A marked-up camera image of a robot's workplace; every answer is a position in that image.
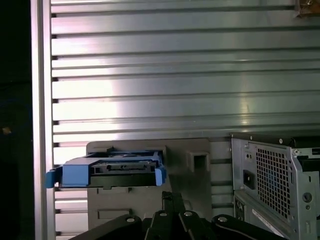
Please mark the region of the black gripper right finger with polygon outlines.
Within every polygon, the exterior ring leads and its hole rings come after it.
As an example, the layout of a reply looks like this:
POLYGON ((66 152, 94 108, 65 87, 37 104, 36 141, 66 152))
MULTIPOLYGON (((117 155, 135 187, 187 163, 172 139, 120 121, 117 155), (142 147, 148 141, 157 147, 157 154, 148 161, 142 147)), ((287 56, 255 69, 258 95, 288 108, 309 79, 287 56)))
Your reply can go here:
POLYGON ((211 221, 186 210, 182 195, 172 194, 174 212, 188 240, 284 240, 273 232, 254 226, 233 216, 220 214, 211 221))

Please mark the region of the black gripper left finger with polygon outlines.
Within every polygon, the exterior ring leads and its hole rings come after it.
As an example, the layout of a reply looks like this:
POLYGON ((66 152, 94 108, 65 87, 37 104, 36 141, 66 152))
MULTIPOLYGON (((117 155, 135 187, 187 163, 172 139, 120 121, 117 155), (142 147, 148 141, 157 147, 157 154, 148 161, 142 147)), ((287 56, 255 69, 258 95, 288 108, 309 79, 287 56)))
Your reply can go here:
POLYGON ((151 218, 125 214, 85 231, 73 240, 169 240, 178 213, 178 193, 164 191, 162 208, 151 218))

